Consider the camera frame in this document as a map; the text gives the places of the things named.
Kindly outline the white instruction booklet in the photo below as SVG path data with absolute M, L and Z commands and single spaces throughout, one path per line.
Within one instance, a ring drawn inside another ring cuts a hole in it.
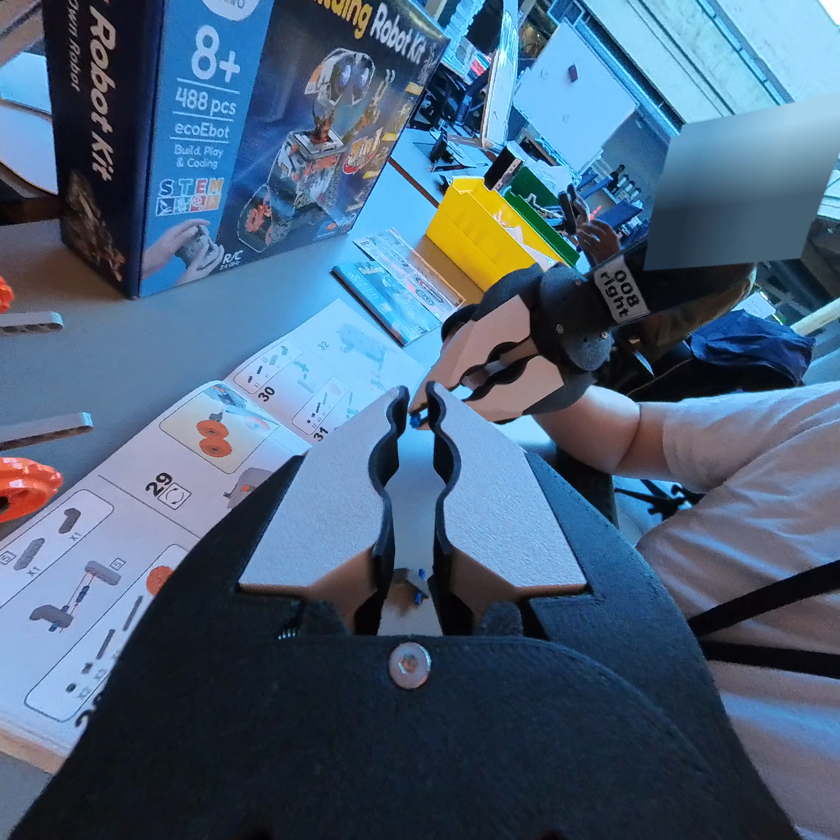
M 419 363 L 342 301 L 174 404 L 2 541 L 2 753 L 54 773 L 200 538 Z

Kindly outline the small blue booklet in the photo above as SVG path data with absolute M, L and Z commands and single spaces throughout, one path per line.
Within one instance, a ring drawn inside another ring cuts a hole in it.
M 332 273 L 400 345 L 438 330 L 435 315 L 377 262 L 342 262 Z

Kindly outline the person's right forearm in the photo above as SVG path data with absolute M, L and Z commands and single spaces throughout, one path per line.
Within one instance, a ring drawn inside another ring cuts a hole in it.
M 571 406 L 533 419 L 560 449 L 586 466 L 625 478 L 672 480 L 664 427 L 673 407 L 636 403 L 591 386 Z

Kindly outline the grey desk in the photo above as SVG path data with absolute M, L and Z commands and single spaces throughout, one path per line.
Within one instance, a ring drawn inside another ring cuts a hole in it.
M 396 229 L 466 299 L 477 287 L 425 230 L 440 200 L 423 132 L 406 129 L 351 234 L 136 301 L 123 299 L 59 241 L 57 221 L 2 227 L 2 277 L 17 309 L 65 328 L 2 338 L 2 424 L 86 412 L 94 429 L 20 454 L 72 485 L 165 408 L 290 332 L 333 300 L 371 317 L 331 273 L 358 258 L 354 238 Z

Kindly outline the dark blue cloth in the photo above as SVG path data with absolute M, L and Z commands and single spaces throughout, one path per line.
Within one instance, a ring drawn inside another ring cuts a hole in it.
M 769 391 L 803 384 L 815 339 L 770 318 L 732 310 L 694 331 L 688 340 L 699 361 L 733 376 L 735 389 Z

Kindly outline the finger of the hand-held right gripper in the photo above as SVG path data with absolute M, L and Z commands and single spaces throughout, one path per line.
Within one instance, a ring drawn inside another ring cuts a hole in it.
M 434 382 L 450 392 L 471 369 L 483 369 L 494 349 L 503 343 L 524 347 L 525 354 L 513 361 L 536 355 L 530 340 L 530 310 L 520 297 L 513 297 L 478 320 L 469 320 L 444 343 L 437 362 L 420 384 L 409 414 L 425 413 L 427 428 L 433 422 L 428 414 L 426 385 Z M 502 362 L 509 365 L 513 361 Z
M 487 421 L 504 424 L 530 414 L 538 403 L 561 391 L 566 382 L 556 364 L 541 355 L 489 364 L 470 374 L 465 383 L 474 386 L 464 404 Z

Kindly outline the yellow plastic bin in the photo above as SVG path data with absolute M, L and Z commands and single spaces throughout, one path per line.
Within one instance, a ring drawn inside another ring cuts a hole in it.
M 481 176 L 451 182 L 426 236 L 482 291 L 514 270 L 564 263 Z

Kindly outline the blue robot kit box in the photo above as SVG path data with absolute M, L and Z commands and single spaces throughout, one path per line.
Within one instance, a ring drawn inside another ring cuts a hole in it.
M 405 1 L 43 15 L 61 237 L 129 299 L 351 230 L 450 41 Z

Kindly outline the grey orange toy robot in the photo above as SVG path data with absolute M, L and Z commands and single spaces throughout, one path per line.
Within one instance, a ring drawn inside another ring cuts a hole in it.
M 55 311 L 8 314 L 15 295 L 1 280 L 1 334 L 7 336 L 56 333 L 64 328 Z M 89 413 L 40 418 L 1 426 L 1 450 L 26 448 L 51 440 L 75 437 L 90 432 L 94 422 Z M 46 505 L 61 488 L 60 472 L 48 465 L 22 456 L 1 457 L 1 522 L 10 522 L 34 513 Z

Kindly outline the white whiteboard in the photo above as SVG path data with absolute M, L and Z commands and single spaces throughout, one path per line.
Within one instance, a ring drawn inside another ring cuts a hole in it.
M 630 172 L 653 147 L 637 122 L 635 99 L 567 22 L 521 75 L 513 106 L 575 172 L 599 160 Z

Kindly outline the dark grey short beam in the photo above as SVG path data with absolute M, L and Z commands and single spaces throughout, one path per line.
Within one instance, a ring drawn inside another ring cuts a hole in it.
M 412 605 L 415 605 L 415 606 L 419 606 L 419 605 L 416 605 L 413 601 L 413 594 L 414 594 L 413 593 L 413 588 L 411 587 L 410 584 L 408 584 L 406 582 L 406 573 L 408 572 L 409 569 L 415 569 L 415 570 L 424 569 L 425 570 L 425 568 L 399 568 L 399 569 L 394 569 L 393 576 L 392 576 L 392 584 L 397 587 L 398 591 L 401 594 L 402 599 L 404 600 L 404 602 L 406 604 L 412 604 Z

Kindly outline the green plastic bin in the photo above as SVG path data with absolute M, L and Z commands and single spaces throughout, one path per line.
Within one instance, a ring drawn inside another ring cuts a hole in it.
M 580 257 L 576 247 L 572 246 L 572 243 L 566 237 L 551 227 L 537 208 L 509 188 L 502 196 L 566 265 L 572 268 L 576 267 Z

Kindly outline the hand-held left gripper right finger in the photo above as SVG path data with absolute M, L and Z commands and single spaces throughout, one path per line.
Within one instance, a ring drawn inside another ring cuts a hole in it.
M 582 595 L 587 580 L 527 453 L 441 384 L 425 386 L 434 467 L 440 584 L 473 627 L 496 603 Z

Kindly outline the clear bagged leaflet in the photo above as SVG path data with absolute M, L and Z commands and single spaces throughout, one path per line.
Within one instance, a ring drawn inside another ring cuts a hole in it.
M 444 321 L 466 302 L 448 282 L 428 264 L 403 236 L 390 228 L 383 233 L 357 237 L 353 242 L 382 266 L 439 321 Z

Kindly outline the white t-shirt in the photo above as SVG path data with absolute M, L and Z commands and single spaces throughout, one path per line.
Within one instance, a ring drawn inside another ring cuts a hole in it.
M 672 477 L 705 496 L 638 551 L 687 617 L 838 560 L 838 383 L 670 409 Z M 837 679 L 711 663 L 751 761 L 804 838 L 838 838 Z

